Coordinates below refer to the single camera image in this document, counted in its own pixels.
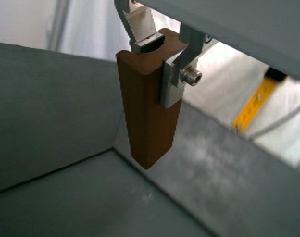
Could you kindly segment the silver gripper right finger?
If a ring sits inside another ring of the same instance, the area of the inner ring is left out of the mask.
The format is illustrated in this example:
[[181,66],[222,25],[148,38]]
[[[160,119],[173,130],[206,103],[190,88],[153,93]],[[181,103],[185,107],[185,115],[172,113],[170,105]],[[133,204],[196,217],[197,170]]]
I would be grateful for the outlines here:
[[198,59],[218,43],[212,36],[185,24],[180,25],[178,40],[186,44],[186,47],[164,63],[161,103],[165,108],[170,108],[182,99],[185,86],[196,86],[201,81]]

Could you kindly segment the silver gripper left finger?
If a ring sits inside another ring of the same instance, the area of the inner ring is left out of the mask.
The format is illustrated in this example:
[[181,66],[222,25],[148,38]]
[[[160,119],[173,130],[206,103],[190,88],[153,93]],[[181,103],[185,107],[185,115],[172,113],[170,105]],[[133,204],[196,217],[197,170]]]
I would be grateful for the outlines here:
[[132,51],[148,53],[157,50],[165,36],[157,30],[150,8],[136,0],[114,0],[114,5],[125,25]]

